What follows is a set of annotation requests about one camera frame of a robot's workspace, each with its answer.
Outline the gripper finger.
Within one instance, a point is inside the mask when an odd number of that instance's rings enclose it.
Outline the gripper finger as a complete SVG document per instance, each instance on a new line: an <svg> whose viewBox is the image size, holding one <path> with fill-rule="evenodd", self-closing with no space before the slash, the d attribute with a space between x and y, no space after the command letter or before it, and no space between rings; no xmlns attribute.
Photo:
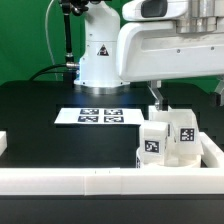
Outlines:
<svg viewBox="0 0 224 224"><path fill-rule="evenodd" d="M224 75L218 77L219 83L215 90L210 93L212 106L224 106Z"/></svg>
<svg viewBox="0 0 224 224"><path fill-rule="evenodd" d="M154 105L156 109L158 111L167 111L168 100L165 99L159 91L159 89L161 88L161 81L160 80L149 81L148 88L155 99Z"/></svg>

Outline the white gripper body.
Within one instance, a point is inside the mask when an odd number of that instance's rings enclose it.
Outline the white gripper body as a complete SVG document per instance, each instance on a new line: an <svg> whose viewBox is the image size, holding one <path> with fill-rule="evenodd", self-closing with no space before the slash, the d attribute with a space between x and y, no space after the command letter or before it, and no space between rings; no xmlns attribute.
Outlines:
<svg viewBox="0 0 224 224"><path fill-rule="evenodd" d="M224 0L131 0L117 41L125 81L224 75Z"/></svg>

